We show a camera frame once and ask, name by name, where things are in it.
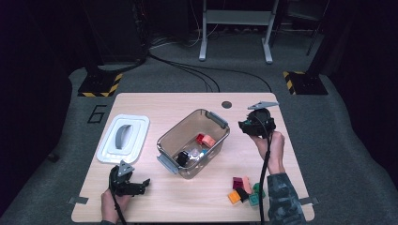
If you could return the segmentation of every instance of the camouflage sleeve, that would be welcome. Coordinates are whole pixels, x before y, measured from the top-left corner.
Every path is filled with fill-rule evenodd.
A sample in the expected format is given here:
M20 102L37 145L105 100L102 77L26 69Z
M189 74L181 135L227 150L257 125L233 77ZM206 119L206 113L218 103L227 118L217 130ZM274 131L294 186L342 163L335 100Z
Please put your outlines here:
M269 196L269 223L306 224L299 196L286 173L267 177Z

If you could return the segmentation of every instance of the metal stand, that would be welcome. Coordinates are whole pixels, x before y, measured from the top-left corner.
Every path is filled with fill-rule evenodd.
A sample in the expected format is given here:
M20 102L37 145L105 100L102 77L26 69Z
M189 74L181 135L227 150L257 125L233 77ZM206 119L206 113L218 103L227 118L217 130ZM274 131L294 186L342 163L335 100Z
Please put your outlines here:
M242 24L242 25L266 25L266 36L261 38L264 56L267 64L272 64L271 51L269 49L269 37L275 20L276 9L279 0L275 0L272 11L236 11L236 10L207 10L207 0L203 2L203 32L202 45L199 53L199 61L206 60L207 51L207 24Z

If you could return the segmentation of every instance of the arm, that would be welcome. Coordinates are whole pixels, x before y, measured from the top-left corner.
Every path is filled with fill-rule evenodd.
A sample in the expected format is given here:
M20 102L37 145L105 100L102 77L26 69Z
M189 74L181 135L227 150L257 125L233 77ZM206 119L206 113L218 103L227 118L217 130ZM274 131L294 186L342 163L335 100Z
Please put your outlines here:
M265 158L268 150L267 140L251 136L261 158ZM278 131L272 133L270 155L268 161L268 217L270 224L306 224L295 191L283 166L284 136Z

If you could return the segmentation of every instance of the transparent plastic container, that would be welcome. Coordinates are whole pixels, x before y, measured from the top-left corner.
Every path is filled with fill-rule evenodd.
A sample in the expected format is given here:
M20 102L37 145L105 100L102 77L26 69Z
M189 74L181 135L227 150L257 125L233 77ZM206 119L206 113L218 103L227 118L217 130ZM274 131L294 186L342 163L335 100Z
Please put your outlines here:
M171 173L192 179L219 154L229 131L228 123L216 113L196 110L159 138L157 146L161 155L158 160ZM214 145L207 147L196 141L200 134L214 139ZM176 161L181 152L189 155L188 161L182 166Z

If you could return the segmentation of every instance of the human hand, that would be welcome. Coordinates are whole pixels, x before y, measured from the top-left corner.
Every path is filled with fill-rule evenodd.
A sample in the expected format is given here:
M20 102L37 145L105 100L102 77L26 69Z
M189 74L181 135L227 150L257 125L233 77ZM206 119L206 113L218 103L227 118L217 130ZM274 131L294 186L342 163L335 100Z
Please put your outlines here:
M268 150L267 139L262 139L256 136L250 136L258 148L258 153L262 159L266 158L266 152ZM283 166L283 147L284 147L284 135L279 131L272 132L272 140L270 146L270 154L268 160L268 171L269 174L284 173Z
M131 199L131 195L123 195L123 196L117 196L115 195L117 203L120 206L120 210L122 213L127 208L127 205L129 203L129 200ZM102 220L106 220L109 222L113 222L114 224L117 223L119 220L119 215L117 214L117 211L115 210L115 202L114 199L112 198L112 193L110 189L105 190L100 196L101 198L101 213L102 213Z

